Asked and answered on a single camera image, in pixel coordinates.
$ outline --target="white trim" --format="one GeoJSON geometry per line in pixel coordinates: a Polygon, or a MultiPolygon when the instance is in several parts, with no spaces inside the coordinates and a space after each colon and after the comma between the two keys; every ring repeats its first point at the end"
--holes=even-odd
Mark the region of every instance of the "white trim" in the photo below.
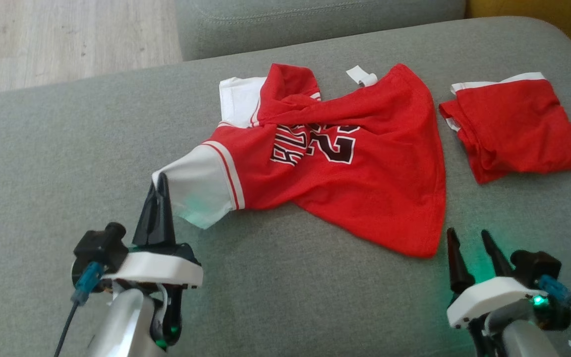
{"type": "Polygon", "coordinates": [[[243,210],[245,208],[244,191],[242,190],[242,184],[241,181],[239,180],[239,175],[237,174],[237,169],[235,167],[235,161],[233,161],[233,156],[230,154],[228,149],[219,142],[209,140],[203,142],[202,144],[212,145],[216,147],[220,151],[220,153],[224,156],[226,164],[228,165],[230,180],[232,181],[237,196],[237,203],[239,205],[239,209],[243,210]]]}
{"type": "MultiPolygon", "coordinates": [[[[205,149],[208,149],[209,151],[213,152],[213,158],[216,158],[217,163],[220,166],[220,170],[222,170],[222,177],[224,177],[224,182],[226,183],[226,189],[228,190],[228,196],[230,198],[230,202],[229,202],[230,206],[233,210],[236,210],[235,193],[233,192],[233,186],[232,186],[233,183],[228,178],[228,170],[226,170],[226,165],[222,162],[222,157],[220,156],[219,152],[217,151],[217,149],[215,149],[211,145],[204,145],[204,143],[197,145],[195,147],[195,149],[197,149],[198,147],[205,148],[205,149]]],[[[195,225],[198,227],[203,226],[203,224],[201,222],[200,222],[200,224],[195,224],[195,225]]]]}
{"type": "Polygon", "coordinates": [[[254,109],[252,116],[250,118],[250,127],[257,126],[259,124],[259,120],[257,119],[257,113],[259,113],[259,107],[261,106],[261,94],[259,99],[257,100],[257,108],[254,109]]]}
{"type": "Polygon", "coordinates": [[[462,127],[457,123],[457,121],[455,121],[454,117],[444,118],[444,120],[446,121],[446,124],[449,125],[449,128],[451,128],[451,130],[455,131],[456,133],[460,129],[462,129],[462,127]]]}
{"type": "Polygon", "coordinates": [[[451,93],[455,94],[458,90],[464,90],[469,88],[480,88],[485,86],[492,86],[493,84],[500,84],[500,83],[510,83],[516,81],[535,81],[539,79],[546,79],[546,77],[541,74],[541,72],[528,72],[517,74],[512,77],[506,78],[501,82],[464,82],[464,83],[456,83],[451,85],[451,93]]]}

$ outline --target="jersey sleeve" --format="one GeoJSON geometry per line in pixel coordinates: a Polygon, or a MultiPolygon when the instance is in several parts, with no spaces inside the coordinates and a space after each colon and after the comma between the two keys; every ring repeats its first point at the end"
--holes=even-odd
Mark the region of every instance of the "jersey sleeve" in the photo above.
{"type": "Polygon", "coordinates": [[[164,172],[173,214],[206,229],[229,211],[244,208],[241,186],[229,162],[231,157],[225,147],[207,141],[154,172],[152,179],[158,182],[164,172]]]}

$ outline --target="jersey number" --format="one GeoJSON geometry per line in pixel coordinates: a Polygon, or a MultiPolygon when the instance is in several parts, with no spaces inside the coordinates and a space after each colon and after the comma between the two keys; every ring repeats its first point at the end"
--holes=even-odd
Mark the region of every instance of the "jersey number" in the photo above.
{"type": "MultiPolygon", "coordinates": [[[[294,147],[305,149],[306,155],[314,155],[317,150],[322,152],[327,161],[333,163],[351,164],[354,156],[354,146],[356,138],[352,138],[342,134],[351,134],[360,129],[356,125],[344,125],[336,128],[337,135],[332,141],[329,134],[322,133],[327,129],[332,128],[333,125],[318,125],[309,124],[310,129],[310,142],[308,143],[307,137],[304,133],[297,132],[298,129],[304,128],[303,126],[279,126],[276,136],[276,141],[281,144],[288,144],[294,147]]],[[[279,145],[275,143],[271,160],[290,165],[296,165],[299,160],[303,158],[303,153],[299,151],[289,150],[287,145],[279,145]]]]}

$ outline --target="red jersey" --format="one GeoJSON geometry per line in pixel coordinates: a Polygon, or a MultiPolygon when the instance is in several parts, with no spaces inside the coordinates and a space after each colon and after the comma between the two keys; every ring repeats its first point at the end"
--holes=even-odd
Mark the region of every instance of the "red jersey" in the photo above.
{"type": "Polygon", "coordinates": [[[428,88],[399,64],[339,99],[319,93],[307,68],[272,65],[247,125],[221,122],[154,182],[165,172],[174,212],[202,228],[293,201],[359,238],[433,256],[446,176],[428,88]]]}

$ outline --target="gray couch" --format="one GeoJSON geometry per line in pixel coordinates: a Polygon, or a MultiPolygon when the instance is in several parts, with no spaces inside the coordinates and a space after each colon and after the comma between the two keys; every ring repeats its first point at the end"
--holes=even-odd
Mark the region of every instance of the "gray couch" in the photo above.
{"type": "MultiPolygon", "coordinates": [[[[209,137],[218,82],[265,75],[273,62],[311,68],[324,99],[356,89],[355,64],[382,75],[405,63],[435,105],[451,83],[541,71],[571,118],[571,41],[529,18],[483,18],[328,39],[0,94],[0,357],[49,356],[70,309],[72,249],[88,229],[133,232],[150,174],[209,137]]],[[[447,217],[479,281],[492,276],[479,232],[509,254],[543,249],[571,287],[571,172],[475,183],[466,154],[438,116],[447,217]]],[[[183,301],[171,356],[469,356],[449,328],[446,245],[408,258],[294,205],[234,212],[202,231],[177,219],[177,239],[203,263],[204,287],[183,301]]],[[[107,310],[79,310],[62,356],[84,349],[107,310]]],[[[551,333],[571,356],[566,333],[551,333]]]]}
{"type": "Polygon", "coordinates": [[[464,0],[176,0],[186,60],[458,20],[464,0]]]}

